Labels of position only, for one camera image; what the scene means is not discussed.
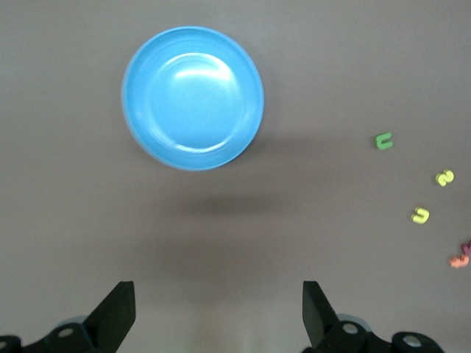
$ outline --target blue bowl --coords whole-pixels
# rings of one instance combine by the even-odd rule
[[[204,27],[173,28],[143,44],[121,94],[127,125],[142,148],[189,171],[240,155],[263,115],[263,86],[249,55]]]

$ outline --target yellow foam number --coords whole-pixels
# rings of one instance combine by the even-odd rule
[[[447,183],[452,182],[455,179],[455,174],[452,171],[443,171],[443,173],[437,174],[435,180],[440,186],[445,186]]]
[[[415,213],[411,216],[412,221],[417,224],[424,224],[428,220],[430,213],[425,208],[417,207]]]

